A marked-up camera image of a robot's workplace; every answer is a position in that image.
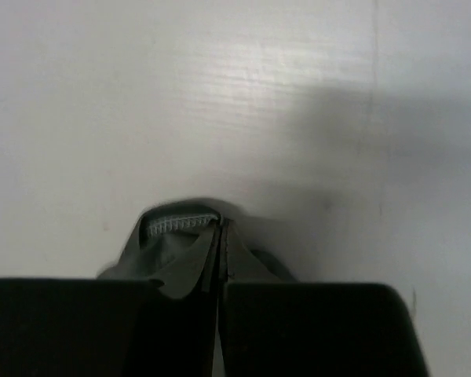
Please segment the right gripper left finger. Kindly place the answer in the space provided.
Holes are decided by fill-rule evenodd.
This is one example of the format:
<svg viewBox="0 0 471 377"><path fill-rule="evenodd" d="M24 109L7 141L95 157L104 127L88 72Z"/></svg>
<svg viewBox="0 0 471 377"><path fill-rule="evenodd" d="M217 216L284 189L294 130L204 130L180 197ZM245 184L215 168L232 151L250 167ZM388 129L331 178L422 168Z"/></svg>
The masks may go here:
<svg viewBox="0 0 471 377"><path fill-rule="evenodd" d="M145 278L0 278L0 376L211 375L218 235Z"/></svg>

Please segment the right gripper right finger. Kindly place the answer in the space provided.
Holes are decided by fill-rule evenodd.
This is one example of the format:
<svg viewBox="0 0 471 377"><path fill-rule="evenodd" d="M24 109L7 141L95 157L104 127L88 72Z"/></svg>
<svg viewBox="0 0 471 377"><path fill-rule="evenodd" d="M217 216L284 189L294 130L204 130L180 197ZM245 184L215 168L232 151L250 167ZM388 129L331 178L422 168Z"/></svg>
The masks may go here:
<svg viewBox="0 0 471 377"><path fill-rule="evenodd" d="M271 272L233 222L220 239L218 328L228 376L427 376L409 311L384 284Z"/></svg>

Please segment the dark grey t-shirt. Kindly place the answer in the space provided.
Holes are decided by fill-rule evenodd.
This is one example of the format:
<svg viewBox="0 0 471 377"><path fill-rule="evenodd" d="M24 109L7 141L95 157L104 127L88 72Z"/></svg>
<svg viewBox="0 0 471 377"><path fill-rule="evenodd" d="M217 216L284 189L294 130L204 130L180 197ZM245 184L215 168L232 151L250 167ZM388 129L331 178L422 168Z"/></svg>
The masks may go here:
<svg viewBox="0 0 471 377"><path fill-rule="evenodd" d="M267 251L250 249L230 204L207 198L149 207L137 219L119 258L102 280L159 280L161 292L185 298L211 273L224 282L294 283L289 269Z"/></svg>

